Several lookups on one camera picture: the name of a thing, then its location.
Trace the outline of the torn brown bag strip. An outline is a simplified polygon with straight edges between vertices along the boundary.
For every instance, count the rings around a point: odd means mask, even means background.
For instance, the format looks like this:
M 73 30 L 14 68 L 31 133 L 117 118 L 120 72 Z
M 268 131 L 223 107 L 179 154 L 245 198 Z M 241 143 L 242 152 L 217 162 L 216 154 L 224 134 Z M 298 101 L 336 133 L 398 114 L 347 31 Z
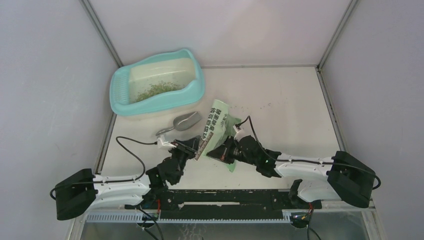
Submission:
M 207 143 L 207 139 L 208 138 L 205 138 L 205 139 L 200 139 L 200 141 L 199 141 L 199 145 L 198 145 L 198 149 L 197 149 L 197 152 L 196 152 L 196 155 L 195 155 L 195 157 L 194 157 L 194 160 L 195 161 L 198 161 L 199 160 L 199 158 L 201 157 L 201 155 L 202 155 L 202 153 L 203 153 L 203 151 L 204 151 L 204 149 L 205 149 L 205 146 L 208 144 Z

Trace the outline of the green cat litter bag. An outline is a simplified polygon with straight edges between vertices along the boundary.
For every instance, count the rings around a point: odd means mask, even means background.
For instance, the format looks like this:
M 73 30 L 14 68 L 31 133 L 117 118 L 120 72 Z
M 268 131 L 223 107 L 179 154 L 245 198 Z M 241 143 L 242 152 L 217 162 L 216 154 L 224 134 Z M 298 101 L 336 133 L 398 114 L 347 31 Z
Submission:
M 241 119 L 231 116 L 229 109 L 230 106 L 227 103 L 218 99 L 213 101 L 206 118 L 203 133 L 200 136 L 201 139 L 207 138 L 207 145 L 201 157 L 206 157 L 208 152 L 224 144 L 227 137 L 235 135 L 233 126 L 240 123 Z

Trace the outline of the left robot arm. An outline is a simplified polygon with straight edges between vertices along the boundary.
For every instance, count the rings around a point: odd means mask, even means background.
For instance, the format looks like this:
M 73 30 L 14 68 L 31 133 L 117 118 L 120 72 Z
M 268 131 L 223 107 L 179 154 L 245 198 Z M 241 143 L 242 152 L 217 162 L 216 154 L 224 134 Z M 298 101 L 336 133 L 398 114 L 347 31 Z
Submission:
M 170 153 L 157 166 L 127 176 L 103 176 L 84 168 L 55 185 L 49 192 L 55 201 L 59 221 L 81 216 L 88 210 L 129 205 L 149 209 L 153 207 L 169 185 L 180 182 L 188 160 L 198 153 L 201 136 L 188 140 L 167 141 L 164 135 L 153 142 Z

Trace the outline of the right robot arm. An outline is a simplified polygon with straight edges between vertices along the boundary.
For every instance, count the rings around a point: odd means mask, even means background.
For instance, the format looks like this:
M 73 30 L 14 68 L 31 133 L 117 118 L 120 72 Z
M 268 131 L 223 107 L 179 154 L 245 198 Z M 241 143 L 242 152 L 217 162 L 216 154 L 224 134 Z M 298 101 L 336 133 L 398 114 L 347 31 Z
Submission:
M 333 199 L 368 208 L 372 191 L 376 189 L 374 183 L 381 184 L 374 170 L 348 152 L 338 150 L 334 156 L 324 158 L 291 156 L 263 148 L 251 135 L 240 139 L 230 136 L 220 146 L 207 151 L 206 156 L 226 164 L 239 161 L 253 165 L 268 178 L 294 177 L 289 203 L 295 208 Z

